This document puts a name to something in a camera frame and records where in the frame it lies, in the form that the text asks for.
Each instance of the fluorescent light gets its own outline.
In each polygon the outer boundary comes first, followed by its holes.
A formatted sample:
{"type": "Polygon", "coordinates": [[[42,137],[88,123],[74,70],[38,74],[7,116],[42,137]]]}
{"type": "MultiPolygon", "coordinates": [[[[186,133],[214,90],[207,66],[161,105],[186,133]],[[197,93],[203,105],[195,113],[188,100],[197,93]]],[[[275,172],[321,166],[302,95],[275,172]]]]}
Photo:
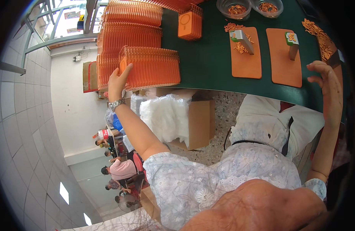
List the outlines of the fluorescent light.
{"type": "Polygon", "coordinates": [[[90,218],[84,213],[85,222],[87,225],[92,225],[90,218]]]}
{"type": "Polygon", "coordinates": [[[69,192],[67,192],[62,182],[60,183],[60,195],[67,202],[67,204],[69,204],[69,192]]]}

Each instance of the clear plastic bowl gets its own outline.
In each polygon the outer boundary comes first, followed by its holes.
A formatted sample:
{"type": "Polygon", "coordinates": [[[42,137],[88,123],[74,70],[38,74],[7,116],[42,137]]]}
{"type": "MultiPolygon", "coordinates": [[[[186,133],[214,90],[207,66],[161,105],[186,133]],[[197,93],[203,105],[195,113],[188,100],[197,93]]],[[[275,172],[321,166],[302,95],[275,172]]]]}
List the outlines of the clear plastic bowl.
{"type": "Polygon", "coordinates": [[[227,18],[232,18],[239,21],[244,21],[249,18],[251,12],[251,1],[250,0],[217,0],[216,2],[217,9],[227,18]],[[247,10],[243,14],[229,14],[228,9],[231,6],[242,5],[247,10]]]}
{"type": "Polygon", "coordinates": [[[283,3],[281,0],[251,0],[252,3],[252,8],[262,14],[263,16],[267,18],[277,18],[284,10],[283,3]],[[258,6],[261,3],[271,3],[275,5],[278,8],[277,12],[270,13],[270,12],[264,12],[258,8],[258,6]]]}

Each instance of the green tabletop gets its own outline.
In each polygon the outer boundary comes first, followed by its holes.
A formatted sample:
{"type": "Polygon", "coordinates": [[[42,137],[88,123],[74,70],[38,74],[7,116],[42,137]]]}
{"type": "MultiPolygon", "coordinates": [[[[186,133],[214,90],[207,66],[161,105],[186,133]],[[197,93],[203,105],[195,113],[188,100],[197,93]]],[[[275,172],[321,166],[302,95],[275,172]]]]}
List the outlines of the green tabletop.
{"type": "MultiPolygon", "coordinates": [[[[260,95],[322,112],[321,89],[317,84],[307,81],[307,77],[317,74],[306,68],[306,65],[314,60],[321,60],[317,38],[306,32],[302,26],[301,21],[306,16],[298,3],[295,0],[286,0],[283,4],[284,11],[276,19],[265,18],[252,9],[248,20],[236,21],[224,17],[217,9],[215,0],[203,2],[199,5],[203,10],[203,25],[202,38],[198,41],[178,38],[178,13],[164,9],[161,25],[162,48],[176,50],[180,57],[181,83],[176,87],[260,95]],[[261,50],[261,79],[235,78],[231,75],[229,35],[224,30],[224,26],[229,22],[246,27],[256,27],[261,50]],[[299,53],[302,65],[301,88],[272,82],[266,28],[290,29],[297,34],[300,41],[299,53]]],[[[318,25],[338,47],[338,42],[330,27],[323,23],[318,23],[318,25]]],[[[349,93],[349,80],[343,69],[344,100],[349,93]]]]}

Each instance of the black cable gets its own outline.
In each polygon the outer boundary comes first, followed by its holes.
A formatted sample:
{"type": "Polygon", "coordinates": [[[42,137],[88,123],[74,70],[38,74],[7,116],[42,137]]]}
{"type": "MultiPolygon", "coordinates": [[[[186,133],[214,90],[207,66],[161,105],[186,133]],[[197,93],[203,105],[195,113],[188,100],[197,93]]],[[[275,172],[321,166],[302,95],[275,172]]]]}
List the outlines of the black cable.
{"type": "Polygon", "coordinates": [[[227,134],[226,134],[226,137],[225,137],[225,141],[224,141],[224,151],[226,151],[225,145],[226,145],[226,140],[227,140],[227,137],[229,136],[230,131],[231,131],[231,128],[229,129],[229,131],[227,131],[227,134]]]}

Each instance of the pink shirt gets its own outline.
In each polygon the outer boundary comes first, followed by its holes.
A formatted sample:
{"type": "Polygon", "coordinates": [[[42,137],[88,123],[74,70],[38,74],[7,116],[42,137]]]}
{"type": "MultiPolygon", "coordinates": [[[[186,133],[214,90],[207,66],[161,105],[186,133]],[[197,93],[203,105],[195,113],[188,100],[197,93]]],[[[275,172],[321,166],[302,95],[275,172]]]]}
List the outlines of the pink shirt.
{"type": "Polygon", "coordinates": [[[132,160],[127,160],[124,162],[116,160],[110,166],[110,172],[112,179],[122,180],[134,176],[136,174],[136,169],[132,160]]]}

